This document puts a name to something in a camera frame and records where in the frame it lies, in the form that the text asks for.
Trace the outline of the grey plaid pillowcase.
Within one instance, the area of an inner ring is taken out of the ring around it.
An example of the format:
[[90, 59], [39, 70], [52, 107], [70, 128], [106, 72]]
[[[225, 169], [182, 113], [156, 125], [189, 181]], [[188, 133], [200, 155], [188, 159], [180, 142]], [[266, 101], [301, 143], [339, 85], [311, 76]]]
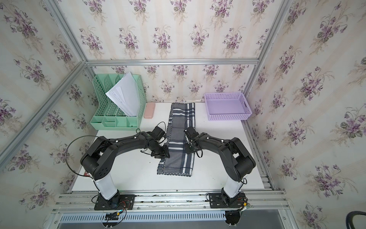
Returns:
[[190, 177], [193, 172], [194, 154], [187, 153], [188, 142], [185, 130], [195, 127], [195, 103], [172, 103], [167, 127], [169, 158], [161, 159], [158, 175], [175, 175]]

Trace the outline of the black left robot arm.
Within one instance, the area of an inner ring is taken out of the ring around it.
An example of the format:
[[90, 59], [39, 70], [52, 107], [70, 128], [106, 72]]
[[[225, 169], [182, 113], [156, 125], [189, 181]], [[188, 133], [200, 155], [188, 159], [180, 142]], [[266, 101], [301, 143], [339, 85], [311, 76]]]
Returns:
[[110, 175], [116, 157], [137, 149], [151, 151], [151, 157], [154, 158], [169, 157], [168, 146], [161, 145], [165, 138], [165, 131], [159, 127], [153, 131], [139, 132], [123, 138], [100, 136], [82, 156], [80, 163], [91, 175], [100, 196], [106, 201], [111, 201], [119, 196], [119, 190]]

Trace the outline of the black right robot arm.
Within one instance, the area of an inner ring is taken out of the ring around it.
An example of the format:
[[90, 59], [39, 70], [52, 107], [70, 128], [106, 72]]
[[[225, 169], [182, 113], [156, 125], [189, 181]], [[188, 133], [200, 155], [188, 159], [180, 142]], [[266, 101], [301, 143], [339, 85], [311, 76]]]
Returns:
[[193, 127], [186, 129], [184, 134], [187, 139], [184, 144], [186, 153], [195, 153], [201, 158], [203, 151], [208, 150], [219, 155], [228, 175], [221, 191], [222, 200], [227, 206], [238, 200], [246, 176], [256, 167], [254, 158], [242, 141], [237, 137], [221, 139], [207, 133], [199, 134]]

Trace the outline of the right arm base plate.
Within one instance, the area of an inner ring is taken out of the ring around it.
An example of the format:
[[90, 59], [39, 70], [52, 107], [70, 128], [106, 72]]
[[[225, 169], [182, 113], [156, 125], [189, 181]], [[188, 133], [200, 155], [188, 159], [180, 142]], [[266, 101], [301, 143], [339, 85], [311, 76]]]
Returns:
[[234, 198], [229, 198], [225, 193], [208, 193], [206, 199], [211, 209], [240, 209], [245, 208], [248, 203], [243, 192], [239, 192]]

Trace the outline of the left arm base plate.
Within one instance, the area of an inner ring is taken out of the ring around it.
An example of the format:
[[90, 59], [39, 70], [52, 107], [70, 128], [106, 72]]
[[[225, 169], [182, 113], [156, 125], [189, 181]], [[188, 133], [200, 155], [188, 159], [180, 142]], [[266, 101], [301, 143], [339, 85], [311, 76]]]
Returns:
[[110, 200], [105, 200], [101, 194], [98, 195], [94, 210], [132, 210], [135, 201], [135, 195], [115, 195]]

